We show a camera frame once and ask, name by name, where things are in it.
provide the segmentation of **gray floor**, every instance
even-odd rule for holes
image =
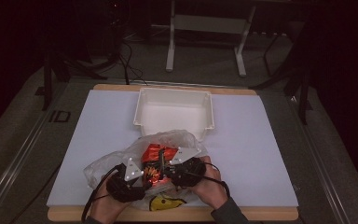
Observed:
[[[136,35],[126,37],[131,46],[130,66],[134,72],[129,69],[130,77],[142,75],[143,80],[138,78],[133,84],[179,83],[246,88],[269,78],[261,58],[271,40],[265,36],[251,35],[247,39],[243,57],[248,76],[239,77],[232,49],[235,41],[230,38],[224,36],[227,43],[223,45],[221,41],[214,43],[215,36],[212,40],[204,36],[201,41],[194,41],[191,39],[194,34],[178,34],[174,70],[167,73],[167,32],[156,30],[155,34],[149,42]],[[282,62],[290,47],[287,38],[279,38],[268,54],[272,69]],[[123,46],[122,54],[128,59],[130,49]],[[0,119],[0,179],[8,175],[13,177],[7,186],[0,185],[0,190],[3,189],[0,193],[0,223],[9,223],[53,174],[71,140],[88,91],[101,83],[76,71],[72,73],[74,76],[69,83],[54,83],[55,100],[49,110],[41,111],[43,98],[34,93],[43,85],[43,73],[42,70],[36,72]],[[124,71],[120,64],[100,73],[109,77],[105,83],[123,83]],[[257,92],[268,112],[303,218],[279,223],[358,223],[358,174],[316,91],[310,89],[311,110],[307,111],[308,125],[304,126],[296,115],[296,102],[283,95],[283,86],[284,81]],[[48,122],[53,110],[70,111],[71,118],[65,123]],[[26,155],[15,167],[21,171],[5,173],[7,167],[13,170],[14,165],[9,165],[19,160],[16,159],[18,152]],[[46,201],[53,180],[19,217],[18,223],[50,223]]]

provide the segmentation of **plastic bag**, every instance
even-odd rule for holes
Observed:
[[[84,169],[90,187],[95,189],[101,179],[114,166],[123,163],[127,166],[129,158],[141,169],[144,169],[145,161],[152,161],[153,156],[147,154],[147,150],[153,145],[162,145],[171,148],[197,148],[200,153],[196,157],[206,156],[208,154],[206,148],[195,138],[192,133],[185,130],[173,130],[165,133],[156,133],[147,135],[136,140],[131,146],[121,151],[115,151],[105,155],[93,162]],[[143,180],[139,178],[134,187],[142,186]],[[142,200],[131,203],[133,207],[156,211],[180,206],[183,203],[190,203],[198,199],[188,189],[178,189],[170,181],[162,181],[156,183],[152,188],[145,192]]]

